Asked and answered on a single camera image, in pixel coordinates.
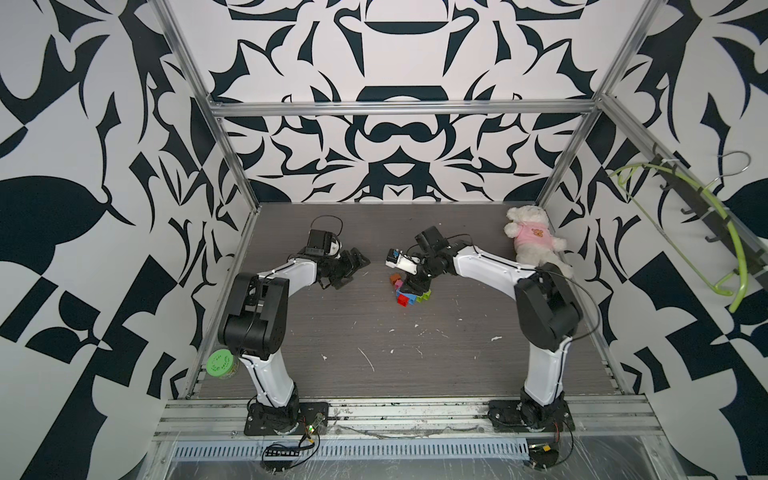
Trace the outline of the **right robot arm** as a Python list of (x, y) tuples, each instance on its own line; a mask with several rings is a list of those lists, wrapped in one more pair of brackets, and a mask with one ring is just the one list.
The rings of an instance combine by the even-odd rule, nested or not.
[(521, 264), (488, 253), (473, 242), (452, 241), (436, 227), (420, 232), (412, 254), (391, 249), (386, 265), (403, 273), (398, 302), (422, 298), (431, 283), (447, 274), (491, 287), (515, 302), (519, 327), (529, 343), (528, 370), (517, 406), (520, 423), (543, 430), (565, 416), (563, 376), (569, 349), (579, 339), (585, 312), (574, 289), (576, 282), (556, 265)]

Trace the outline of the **green clothes hanger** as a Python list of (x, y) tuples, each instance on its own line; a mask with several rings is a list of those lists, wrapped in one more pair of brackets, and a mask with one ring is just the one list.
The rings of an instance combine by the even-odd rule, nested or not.
[[(730, 313), (738, 312), (749, 293), (750, 275), (737, 275), (733, 273), (733, 269), (736, 266), (736, 259), (733, 254), (730, 253), (734, 258), (734, 265), (720, 278), (712, 279), (707, 275), (707, 273), (705, 273), (704, 269), (686, 253), (682, 244), (672, 238), (672, 234), (667, 231), (663, 221), (664, 201), (659, 201), (657, 205), (657, 211), (653, 213), (646, 209), (637, 198), (637, 195), (640, 193), (641, 183), (644, 179), (649, 180), (653, 176), (658, 176), (661, 180), (661, 188), (661, 176), (654, 171), (649, 170), (647, 168), (649, 165), (650, 162), (629, 164), (615, 169), (609, 174), (609, 177), (615, 181), (617, 187), (622, 191), (625, 198), (630, 201), (630, 203), (634, 204), (646, 217), (646, 219), (651, 222), (657, 232), (673, 248), (673, 250), (680, 256), (680, 258), (693, 271), (693, 273), (695, 273), (695, 275), (704, 283), (704, 285), (712, 293), (730, 299), (730, 305), (727, 307), (727, 310)], [(698, 222), (706, 228), (702, 222), (695, 221), (691, 218), (686, 218), (681, 214), (681, 212), (680, 215), (684, 223)]]

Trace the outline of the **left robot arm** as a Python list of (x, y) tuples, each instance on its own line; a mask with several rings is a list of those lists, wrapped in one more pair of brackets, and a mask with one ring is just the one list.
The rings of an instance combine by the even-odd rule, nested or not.
[(284, 264), (236, 276), (217, 339), (245, 367), (255, 387), (249, 414), (270, 429), (288, 432), (300, 422), (298, 387), (281, 352), (290, 297), (315, 284), (340, 289), (369, 264), (359, 249), (346, 250), (337, 234), (312, 229), (307, 244)]

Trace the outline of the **black connector box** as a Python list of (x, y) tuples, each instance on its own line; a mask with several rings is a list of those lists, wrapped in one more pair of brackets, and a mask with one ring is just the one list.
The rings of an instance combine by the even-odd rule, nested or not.
[(559, 449), (551, 444), (530, 445), (528, 455), (526, 465), (538, 471), (551, 469), (559, 461)]
[(293, 468), (301, 457), (301, 449), (295, 446), (271, 444), (261, 454), (261, 466), (270, 473), (278, 473)]

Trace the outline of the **black connector box left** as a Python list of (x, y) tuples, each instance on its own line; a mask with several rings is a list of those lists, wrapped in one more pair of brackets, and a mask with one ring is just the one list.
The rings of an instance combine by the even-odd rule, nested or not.
[(295, 446), (271, 444), (261, 454), (261, 466), (270, 473), (278, 473), (293, 468), (301, 457), (301, 449)]

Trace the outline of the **white teddy bear pink shirt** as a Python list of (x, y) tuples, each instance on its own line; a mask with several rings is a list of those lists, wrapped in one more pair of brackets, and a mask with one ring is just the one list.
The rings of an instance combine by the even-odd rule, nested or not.
[(513, 241), (518, 263), (543, 266), (553, 264), (565, 277), (573, 278), (573, 268), (561, 258), (567, 248), (563, 238), (550, 231), (546, 211), (535, 205), (511, 207), (506, 212), (505, 235)]

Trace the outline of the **black connector box right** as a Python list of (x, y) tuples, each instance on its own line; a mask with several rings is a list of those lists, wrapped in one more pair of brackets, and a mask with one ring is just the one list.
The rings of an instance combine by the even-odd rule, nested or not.
[(526, 465), (538, 471), (551, 469), (559, 461), (559, 449), (551, 444), (530, 445), (528, 455)]

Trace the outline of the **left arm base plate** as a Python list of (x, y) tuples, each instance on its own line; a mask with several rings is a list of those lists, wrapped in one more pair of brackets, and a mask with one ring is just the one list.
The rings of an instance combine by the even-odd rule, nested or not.
[(323, 429), (328, 424), (327, 402), (305, 402), (284, 407), (268, 407), (258, 402), (247, 407), (243, 433), (245, 436), (290, 435), (303, 433), (308, 427)]

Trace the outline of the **black wall hook rack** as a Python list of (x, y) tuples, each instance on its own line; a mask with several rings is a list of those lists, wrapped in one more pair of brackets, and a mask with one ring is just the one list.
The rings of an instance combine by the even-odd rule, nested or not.
[(752, 157), (743, 150), (731, 150), (718, 154), (723, 160), (734, 157), (737, 166), (733, 171), (724, 171), (713, 179), (702, 181), (685, 166), (682, 159), (675, 157), (661, 145), (655, 143), (651, 149), (652, 160), (647, 167), (661, 176), (661, 190), (672, 192), (683, 203), (681, 214), (686, 218), (702, 222), (709, 234), (705, 241), (723, 245), (736, 259), (733, 273), (751, 275), (760, 282), (767, 280), (767, 247), (757, 234), (750, 230), (744, 218), (715, 194), (715, 189), (729, 177), (742, 175), (751, 167)]

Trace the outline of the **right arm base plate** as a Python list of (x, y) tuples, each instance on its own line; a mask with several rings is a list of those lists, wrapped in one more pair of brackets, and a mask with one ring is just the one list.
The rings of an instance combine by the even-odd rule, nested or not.
[(541, 406), (525, 397), (521, 400), (491, 400), (487, 418), (499, 431), (567, 433), (575, 430), (573, 416), (563, 395)]

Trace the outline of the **blue long lego brick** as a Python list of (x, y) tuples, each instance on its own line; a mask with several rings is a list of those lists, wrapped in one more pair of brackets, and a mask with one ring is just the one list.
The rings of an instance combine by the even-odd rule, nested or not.
[(414, 294), (410, 294), (410, 293), (404, 293), (404, 292), (402, 292), (401, 290), (396, 290), (396, 298), (397, 298), (399, 295), (403, 295), (403, 296), (407, 297), (407, 298), (409, 299), (409, 305), (410, 305), (410, 304), (413, 304), (413, 303), (416, 303), (416, 302), (417, 302), (417, 301), (416, 301), (416, 299), (418, 298), (418, 296), (417, 296), (417, 295), (414, 295)]

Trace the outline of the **white vent grille strip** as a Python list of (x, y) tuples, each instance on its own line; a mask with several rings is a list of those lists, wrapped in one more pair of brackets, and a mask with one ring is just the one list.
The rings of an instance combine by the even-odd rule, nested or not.
[[(177, 461), (255, 461), (267, 457), (268, 441), (180, 442)], [(529, 458), (523, 438), (339, 439), (323, 440), (313, 456), (318, 460), (421, 460)]]

